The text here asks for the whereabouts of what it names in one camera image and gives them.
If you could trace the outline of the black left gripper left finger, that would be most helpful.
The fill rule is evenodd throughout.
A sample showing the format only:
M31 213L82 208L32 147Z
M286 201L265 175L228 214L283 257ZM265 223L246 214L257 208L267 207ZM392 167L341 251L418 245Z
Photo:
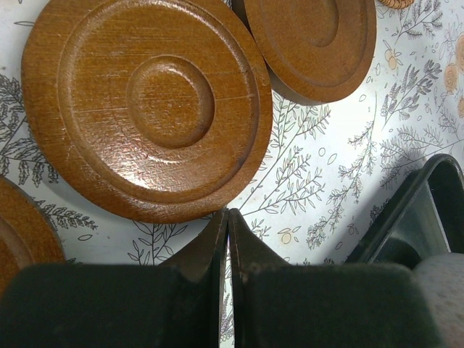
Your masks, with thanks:
M170 292L164 347L218 347L225 282L228 209L161 267L177 276Z

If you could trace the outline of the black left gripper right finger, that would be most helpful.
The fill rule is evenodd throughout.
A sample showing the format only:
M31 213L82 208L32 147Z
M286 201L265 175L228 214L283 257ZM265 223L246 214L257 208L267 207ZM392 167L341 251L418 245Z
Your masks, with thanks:
M228 236L231 253L234 337L236 347L253 347L257 342L254 306L259 303L258 276L288 263L259 239L238 209L229 211Z

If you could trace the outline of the brown wooden coaster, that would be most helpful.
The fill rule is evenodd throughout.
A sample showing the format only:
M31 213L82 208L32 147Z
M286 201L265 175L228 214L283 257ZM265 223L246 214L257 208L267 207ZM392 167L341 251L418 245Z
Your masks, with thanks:
M221 1L50 1L22 56L45 158L116 215L178 223L233 200L270 138L270 79Z
M23 269L64 262L56 228L19 186L1 177L1 291Z
M232 1L272 88L302 105L336 102L364 81L376 46L374 1Z

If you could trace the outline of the woven rattan coaster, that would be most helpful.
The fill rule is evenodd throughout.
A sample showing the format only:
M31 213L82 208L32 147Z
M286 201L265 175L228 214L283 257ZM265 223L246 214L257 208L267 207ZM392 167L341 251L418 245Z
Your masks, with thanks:
M404 9L411 6L414 0L378 0L381 4L392 9Z

